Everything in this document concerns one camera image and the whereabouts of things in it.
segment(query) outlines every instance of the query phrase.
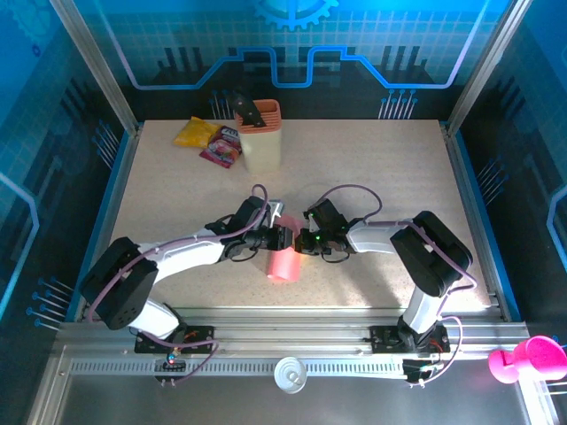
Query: beige tabletop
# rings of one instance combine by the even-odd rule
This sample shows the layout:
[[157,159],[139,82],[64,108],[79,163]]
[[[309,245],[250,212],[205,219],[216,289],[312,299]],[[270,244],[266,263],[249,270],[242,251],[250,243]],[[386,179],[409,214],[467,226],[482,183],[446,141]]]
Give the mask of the beige tabletop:
[[[285,202],[285,213],[301,213],[327,189],[359,183],[378,192],[384,209],[376,220],[435,212],[471,250],[470,230],[445,144],[434,120],[285,120],[282,166],[250,175],[240,158],[224,169],[201,158],[197,148],[172,144],[184,120],[149,120],[139,142],[113,239],[136,243],[190,235],[234,213],[254,183]],[[234,127],[230,121],[227,125]],[[376,209],[376,200],[357,189],[330,199],[348,220]],[[173,307],[374,306],[405,307],[414,284],[392,254],[358,254],[332,265],[302,259],[298,282],[271,282],[268,253],[245,263],[224,261],[195,267],[158,283],[152,295]],[[478,263],[474,292],[454,294],[447,310],[474,311],[489,305]]]

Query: blue panel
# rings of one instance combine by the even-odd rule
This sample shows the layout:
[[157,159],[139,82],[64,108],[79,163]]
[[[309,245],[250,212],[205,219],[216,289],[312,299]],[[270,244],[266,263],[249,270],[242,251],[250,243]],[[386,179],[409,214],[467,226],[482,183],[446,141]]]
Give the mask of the blue panel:
[[[563,325],[567,320],[567,67],[562,60],[566,12],[565,2],[532,3],[462,126],[519,311],[531,333],[556,335],[563,344],[567,342]],[[483,28],[489,33],[491,25]]]

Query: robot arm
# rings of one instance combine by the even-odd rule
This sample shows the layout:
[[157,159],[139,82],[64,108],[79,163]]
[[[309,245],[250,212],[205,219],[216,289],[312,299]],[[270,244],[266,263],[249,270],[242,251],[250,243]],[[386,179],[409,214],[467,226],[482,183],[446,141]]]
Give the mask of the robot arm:
[[[127,237],[117,239],[85,276],[81,293],[110,329],[132,327],[168,342],[177,343],[179,336],[183,341],[186,325],[168,305],[149,298],[152,286],[183,270],[233,259],[244,249],[279,251],[291,246],[291,230],[275,225],[284,205],[263,205],[262,199],[251,196],[236,213],[177,241],[138,245]],[[399,319],[396,344],[407,352],[427,347],[452,285],[467,275],[469,250],[432,212],[421,212],[412,220],[348,222],[322,198],[304,214],[309,228],[296,238],[297,252],[335,263],[361,252],[400,256],[416,288]],[[334,251],[345,256],[329,260]]]
[[280,251],[291,246],[291,230],[275,225],[276,217],[284,208],[277,200],[268,202],[256,225],[244,233],[239,232],[257,220],[263,203],[259,197],[251,196],[236,213],[207,224],[180,243],[138,245],[127,237],[115,240],[83,279],[82,295],[93,304],[124,266],[147,253],[112,286],[96,306],[96,312],[110,329],[136,328],[159,339],[183,334],[184,324],[175,311],[149,298],[151,288],[183,270],[233,259],[244,249]]
[[[412,220],[348,222],[331,201],[323,198],[304,212],[309,228],[301,230],[295,250],[340,262],[360,252],[397,253],[416,287],[408,309],[398,321],[396,339],[408,351],[429,345],[442,306],[452,285],[472,263],[470,251],[433,214],[421,212]],[[328,260],[332,252],[340,260]]]

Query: pink object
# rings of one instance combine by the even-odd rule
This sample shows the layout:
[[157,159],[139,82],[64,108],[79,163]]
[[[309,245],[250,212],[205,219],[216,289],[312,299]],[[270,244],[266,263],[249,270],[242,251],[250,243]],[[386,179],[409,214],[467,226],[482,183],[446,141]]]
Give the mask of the pink object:
[[[293,231],[293,237],[296,237],[303,227],[303,221],[296,220],[286,214],[278,218],[276,224],[290,228]],[[277,281],[296,282],[299,279],[300,268],[301,254],[295,252],[291,246],[283,251],[271,253],[268,277]]]
[[513,352],[491,352],[488,368],[501,383],[515,383],[520,375],[534,380],[557,380],[567,375],[567,355],[553,339],[534,336],[518,344]]

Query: glass panel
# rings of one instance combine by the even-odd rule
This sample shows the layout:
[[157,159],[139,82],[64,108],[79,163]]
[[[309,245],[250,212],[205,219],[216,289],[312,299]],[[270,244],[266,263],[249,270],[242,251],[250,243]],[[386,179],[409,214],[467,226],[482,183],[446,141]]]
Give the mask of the glass panel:
[[77,4],[140,120],[225,118],[236,86],[286,119],[444,120],[508,0]]
[[0,417],[21,423],[123,129],[49,2],[0,2],[0,35]]
[[563,344],[566,14],[565,2],[533,2],[462,126],[520,312],[532,333]]

